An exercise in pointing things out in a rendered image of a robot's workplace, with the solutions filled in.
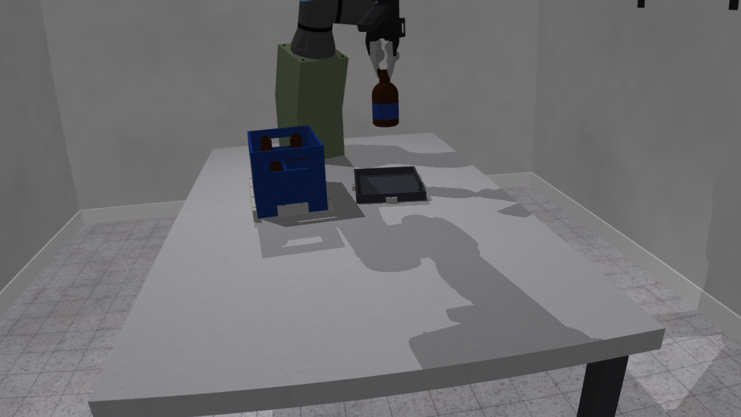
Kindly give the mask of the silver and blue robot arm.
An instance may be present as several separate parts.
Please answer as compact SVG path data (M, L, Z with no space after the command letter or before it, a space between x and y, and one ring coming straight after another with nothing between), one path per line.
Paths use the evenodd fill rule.
M333 23L374 32L389 13L389 3L371 0L299 0L298 28L291 51L306 58L331 57L335 54Z

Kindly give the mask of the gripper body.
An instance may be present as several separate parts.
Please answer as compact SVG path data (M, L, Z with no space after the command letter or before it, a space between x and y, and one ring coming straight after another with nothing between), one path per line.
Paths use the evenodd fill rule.
M378 41L379 39L388 41L388 37L390 37L392 34L392 29L397 29L397 34L399 35L399 37L405 37L405 18L399 18L399 0L371 1L377 1L377 3L389 3L391 5L391 13L387 15L386 19L382 21L380 26L374 32L369 32L369 35L376 41ZM402 23L404 23L404 32L402 32ZM396 27L394 25L396 25Z

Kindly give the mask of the blue crate with dividers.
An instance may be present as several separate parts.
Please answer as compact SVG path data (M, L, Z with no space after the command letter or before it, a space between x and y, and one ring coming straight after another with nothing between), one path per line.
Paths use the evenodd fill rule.
M272 147L275 150L259 151L262 136L276 139L291 134L300 134L304 147L276 146ZM249 130L248 140L258 218L276 217L277 206L294 203L308 202L308 212L328 210L325 148L310 126ZM270 172L274 161L280 161L282 171Z

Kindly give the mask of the brown bottle with blue label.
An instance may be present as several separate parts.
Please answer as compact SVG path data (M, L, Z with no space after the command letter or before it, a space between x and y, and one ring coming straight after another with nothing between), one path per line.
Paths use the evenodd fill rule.
M399 92L388 78L386 69L380 70L379 83L372 90L372 116L377 127L399 124Z

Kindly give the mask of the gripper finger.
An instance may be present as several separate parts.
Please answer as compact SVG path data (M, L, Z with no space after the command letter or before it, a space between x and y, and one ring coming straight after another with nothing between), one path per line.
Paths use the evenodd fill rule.
M384 51L381 49L381 40L376 41L374 38L372 38L369 35L369 32L367 32L365 43L367 46L367 51L370 56L370 59L372 61L374 71L377 75L377 78L379 78L380 74L380 68L379 63L381 63L382 59L386 56Z
M399 59L399 51L397 51L397 48L399 47L399 35L397 34L397 29L392 29L392 34L388 38L388 40L389 42L387 42L386 44L386 52L387 52L386 71L387 71L388 78L391 78L395 63Z

